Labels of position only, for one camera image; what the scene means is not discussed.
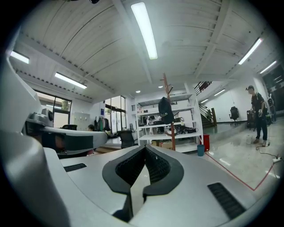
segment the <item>fluorescent ceiling light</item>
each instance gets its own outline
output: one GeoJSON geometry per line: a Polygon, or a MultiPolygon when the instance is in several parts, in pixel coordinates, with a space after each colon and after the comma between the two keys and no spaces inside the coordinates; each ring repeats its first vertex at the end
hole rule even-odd
{"type": "Polygon", "coordinates": [[[277,78],[275,78],[274,80],[277,80],[278,78],[280,78],[281,76],[279,76],[279,77],[277,77],[277,78]]]}
{"type": "Polygon", "coordinates": [[[55,109],[62,109],[62,107],[59,107],[59,106],[54,106],[55,109]]]}
{"type": "Polygon", "coordinates": [[[252,46],[252,48],[250,48],[250,50],[245,54],[245,56],[239,61],[239,65],[241,65],[242,63],[245,62],[246,59],[249,58],[249,56],[257,49],[257,47],[261,44],[262,40],[258,39],[254,45],[252,46]]]}
{"type": "Polygon", "coordinates": [[[63,75],[59,74],[59,73],[55,73],[55,77],[57,77],[59,79],[62,79],[64,81],[68,82],[68,83],[74,84],[74,85],[76,85],[78,87],[81,87],[83,89],[87,88],[87,86],[85,86],[85,85],[83,85],[81,83],[78,83],[77,81],[72,80],[72,79],[70,79],[70,78],[68,78],[66,76],[63,76],[63,75]]]}
{"type": "Polygon", "coordinates": [[[267,69],[269,69],[271,66],[273,66],[274,64],[276,64],[277,61],[272,62],[269,66],[267,66],[265,69],[263,69],[260,74],[262,74],[263,72],[265,72],[267,69]]]}
{"type": "Polygon", "coordinates": [[[222,91],[219,91],[217,94],[214,94],[214,96],[216,96],[216,95],[222,93],[224,90],[225,90],[225,89],[223,89],[222,91]]]}
{"type": "Polygon", "coordinates": [[[20,55],[20,54],[14,52],[14,51],[12,51],[12,52],[10,53],[10,56],[12,56],[12,57],[14,57],[14,58],[16,58],[16,59],[18,59],[18,60],[20,60],[20,61],[22,61],[22,62],[25,62],[25,63],[27,63],[27,64],[28,64],[29,61],[30,61],[29,58],[27,58],[27,57],[25,57],[25,56],[23,56],[23,55],[20,55]]]}
{"type": "Polygon", "coordinates": [[[206,102],[207,100],[209,100],[209,99],[206,99],[206,100],[202,101],[201,103],[204,103],[204,102],[206,102]]]}
{"type": "Polygon", "coordinates": [[[157,59],[157,49],[155,44],[155,39],[151,27],[151,22],[148,16],[146,5],[144,2],[139,2],[131,5],[131,9],[137,20],[138,26],[142,33],[148,55],[150,59],[157,59]]]}

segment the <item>white shelf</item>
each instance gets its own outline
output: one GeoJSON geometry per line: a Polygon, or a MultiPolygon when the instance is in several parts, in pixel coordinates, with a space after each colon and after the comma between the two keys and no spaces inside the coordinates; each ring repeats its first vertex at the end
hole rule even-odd
{"type": "MultiPolygon", "coordinates": [[[[186,110],[192,110],[194,107],[192,106],[187,106],[185,108],[176,108],[176,109],[172,109],[172,112],[175,111],[186,111],[186,110]]],[[[156,114],[160,114],[159,111],[153,111],[153,112],[148,112],[148,113],[138,113],[138,116],[150,116],[150,115],[156,115],[156,114]]]]}
{"type": "MultiPolygon", "coordinates": [[[[196,132],[196,133],[188,133],[188,134],[178,134],[175,136],[175,139],[181,139],[181,138],[189,138],[189,137],[197,137],[201,136],[202,133],[196,132]]],[[[156,135],[145,135],[139,138],[139,140],[170,140],[172,137],[168,136],[166,134],[156,134],[156,135]]]]}
{"type": "MultiPolygon", "coordinates": [[[[189,99],[193,94],[173,94],[170,95],[170,101],[171,102],[177,102],[177,101],[181,101],[181,100],[187,100],[189,99]]],[[[150,106],[150,105],[155,105],[158,104],[160,102],[160,98],[159,99],[152,99],[152,100],[148,100],[146,102],[139,102],[140,106],[150,106]]]]}
{"type": "MultiPolygon", "coordinates": [[[[193,123],[193,122],[198,122],[198,121],[175,122],[174,125],[190,124],[190,123],[193,123]]],[[[147,126],[141,126],[139,128],[140,129],[149,129],[149,128],[157,128],[157,127],[165,127],[165,126],[170,126],[170,124],[168,124],[168,125],[147,125],[147,126]]]]}
{"type": "Polygon", "coordinates": [[[188,144],[178,144],[176,145],[176,151],[180,153],[196,151],[197,144],[196,143],[188,143],[188,144]]]}

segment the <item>wooden coat rack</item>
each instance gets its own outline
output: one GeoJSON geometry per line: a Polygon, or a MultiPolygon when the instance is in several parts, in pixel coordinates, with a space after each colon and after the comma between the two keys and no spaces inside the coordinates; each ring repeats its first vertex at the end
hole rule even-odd
{"type": "MultiPolygon", "coordinates": [[[[169,86],[168,86],[168,82],[167,82],[167,78],[166,78],[165,73],[163,73],[163,79],[162,80],[165,83],[165,90],[166,90],[167,98],[170,102],[170,92],[173,89],[173,87],[171,87],[171,89],[169,90],[169,86]]],[[[173,122],[170,124],[170,129],[171,129],[171,133],[172,133],[171,136],[172,136],[173,150],[175,151],[176,150],[176,141],[175,141],[175,136],[174,136],[174,123],[173,122]]]]}

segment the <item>white ceiling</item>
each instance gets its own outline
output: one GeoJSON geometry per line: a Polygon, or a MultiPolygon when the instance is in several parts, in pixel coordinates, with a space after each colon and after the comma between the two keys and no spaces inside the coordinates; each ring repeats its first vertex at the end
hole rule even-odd
{"type": "Polygon", "coordinates": [[[184,81],[236,79],[232,69],[258,37],[263,43],[243,65],[258,72],[282,57],[277,36],[248,3],[145,0],[158,52],[158,59],[149,60],[130,8],[137,2],[43,2],[23,23],[15,45],[30,63],[10,58],[13,67],[27,81],[92,102],[158,91],[163,72],[178,88],[184,81]],[[87,88],[74,89],[55,72],[87,88]]]}

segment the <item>red floor line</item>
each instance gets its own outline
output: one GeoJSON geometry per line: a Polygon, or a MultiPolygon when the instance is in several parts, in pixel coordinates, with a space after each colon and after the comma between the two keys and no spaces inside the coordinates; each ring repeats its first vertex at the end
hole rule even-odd
{"type": "Polygon", "coordinates": [[[217,162],[220,166],[222,166],[225,170],[227,170],[230,174],[232,174],[235,178],[237,178],[240,182],[242,182],[245,186],[247,186],[249,189],[254,191],[252,187],[250,187],[248,184],[243,182],[240,178],[238,178],[235,174],[233,174],[231,171],[229,171],[225,166],[221,165],[219,162],[217,162]]]}
{"type": "Polygon", "coordinates": [[[265,177],[261,180],[261,182],[259,182],[259,184],[256,186],[256,188],[254,189],[254,191],[261,185],[261,183],[265,180],[265,178],[267,177],[267,175],[270,173],[270,170],[272,169],[272,166],[270,167],[270,169],[268,170],[267,174],[265,175],[265,177]]]}
{"type": "Polygon", "coordinates": [[[230,174],[232,174],[235,178],[237,178],[240,182],[242,182],[245,186],[247,186],[249,189],[251,189],[252,191],[257,190],[257,188],[262,184],[262,182],[265,180],[265,178],[267,177],[267,175],[270,173],[272,166],[270,167],[269,171],[267,172],[267,174],[264,176],[264,178],[260,181],[260,183],[256,186],[255,189],[253,189],[252,187],[250,187],[248,184],[246,184],[245,182],[243,182],[240,178],[238,178],[235,174],[233,174],[231,171],[229,171],[225,166],[223,166],[222,164],[220,164],[218,161],[216,161],[215,159],[213,159],[215,162],[217,162],[220,166],[222,166],[225,170],[227,170],[230,174]]]}

